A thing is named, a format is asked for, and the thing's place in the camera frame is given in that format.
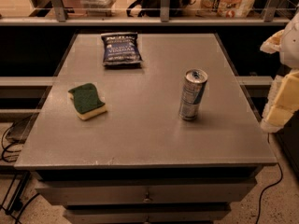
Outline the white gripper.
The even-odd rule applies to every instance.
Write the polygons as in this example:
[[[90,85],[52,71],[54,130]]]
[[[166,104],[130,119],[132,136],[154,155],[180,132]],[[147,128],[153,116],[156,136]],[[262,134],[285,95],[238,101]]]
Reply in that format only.
[[[279,52],[280,62],[291,69],[299,69],[299,13],[296,13],[284,30],[267,38],[260,51]],[[299,110],[299,70],[286,76],[276,75],[263,109],[261,128],[266,133],[276,133]]]

